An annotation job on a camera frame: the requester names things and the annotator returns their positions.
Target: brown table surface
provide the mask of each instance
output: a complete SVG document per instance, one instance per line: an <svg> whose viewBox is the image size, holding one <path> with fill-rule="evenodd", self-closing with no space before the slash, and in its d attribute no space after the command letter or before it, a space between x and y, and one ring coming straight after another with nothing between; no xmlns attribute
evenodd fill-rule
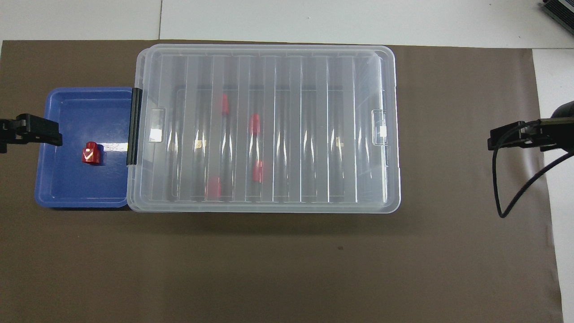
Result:
<svg viewBox="0 0 574 323"><path fill-rule="evenodd" d="M159 41L5 41L3 118L56 87L132 86ZM393 214L146 214L34 201L38 145L0 155L2 322L561 322L544 178L498 218L488 131L539 117L529 49L392 46ZM503 203L542 167L499 157Z"/></svg>

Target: white floor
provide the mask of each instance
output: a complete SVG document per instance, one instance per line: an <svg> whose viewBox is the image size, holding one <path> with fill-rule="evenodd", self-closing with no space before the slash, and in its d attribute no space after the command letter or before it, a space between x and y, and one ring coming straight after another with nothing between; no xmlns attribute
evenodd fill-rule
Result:
<svg viewBox="0 0 574 323"><path fill-rule="evenodd" d="M2 40L204 39L536 48L542 117L574 100L574 36L535 0L3 0ZM509 111L517 107L508 107ZM548 152L551 162L561 152ZM564 322L574 323L574 160L548 176Z"/></svg>

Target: red object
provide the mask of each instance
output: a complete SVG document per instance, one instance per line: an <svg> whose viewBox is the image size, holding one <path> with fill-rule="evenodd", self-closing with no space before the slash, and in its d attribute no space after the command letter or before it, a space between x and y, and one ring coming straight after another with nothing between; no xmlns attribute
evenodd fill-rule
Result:
<svg viewBox="0 0 574 323"><path fill-rule="evenodd" d="M253 165L253 181L261 183L263 177L263 161L257 160Z"/></svg>
<svg viewBox="0 0 574 323"><path fill-rule="evenodd" d="M222 114L228 115L229 114L229 99L227 98L227 94L223 93L222 98Z"/></svg>
<svg viewBox="0 0 574 323"><path fill-rule="evenodd" d="M205 195L208 199L216 199L221 197L221 181L219 177L210 178L205 188Z"/></svg>
<svg viewBox="0 0 574 323"><path fill-rule="evenodd" d="M82 163L90 165L100 165L102 161L102 154L98 148L98 144L89 141L86 143L86 147L82 151Z"/></svg>
<svg viewBox="0 0 574 323"><path fill-rule="evenodd" d="M259 114L254 113L249 119L249 133L257 135L259 133Z"/></svg>

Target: black cable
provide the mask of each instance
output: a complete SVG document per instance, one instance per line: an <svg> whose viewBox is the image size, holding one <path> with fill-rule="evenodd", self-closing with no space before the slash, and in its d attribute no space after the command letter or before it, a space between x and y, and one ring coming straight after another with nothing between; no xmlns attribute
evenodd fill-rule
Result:
<svg viewBox="0 0 574 323"><path fill-rule="evenodd" d="M500 139L497 142L496 147L494 148L494 151L492 153L492 185L494 186L494 200L497 204L498 215L501 218L505 218L510 213L510 210L512 210L512 208L514 207L516 202L518 202L518 199L520 199L520 197L524 194L524 192L538 178L540 178L542 175L544 175L544 173L546 173L547 171L551 170L554 166L556 166L556 165L560 164L561 162L563 162L564 160L567 160L568 158L574 156L574 152L569 152L565 155L562 155L560 158L556 159L555 161L551 162L550 164L546 165L543 169L539 170L538 173L534 174L534 176L532 176L520 188L520 190L516 193L516 195L513 197L513 199L510 201L510 203L506 207L506 210L504 212L502 212L500 198L498 197L498 184L497 184L497 155L498 155L498 150L502 147L505 140L513 132L521 130L522 128L526 128L526 127L531 126L531 125L539 125L539 124L540 124L540 120L534 120L534 121L526 122L525 124L517 125L516 127L513 127L512 129L510 129L506 133L504 133L504 135L502 135L502 137L500 137Z"/></svg>

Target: clear plastic container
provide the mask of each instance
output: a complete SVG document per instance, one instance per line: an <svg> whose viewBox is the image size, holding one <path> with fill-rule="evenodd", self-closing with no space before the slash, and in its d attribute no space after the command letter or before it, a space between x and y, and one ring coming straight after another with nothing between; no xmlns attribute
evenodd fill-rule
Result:
<svg viewBox="0 0 574 323"><path fill-rule="evenodd" d="M139 212L391 213L400 204L395 65L383 46L142 51Z"/></svg>

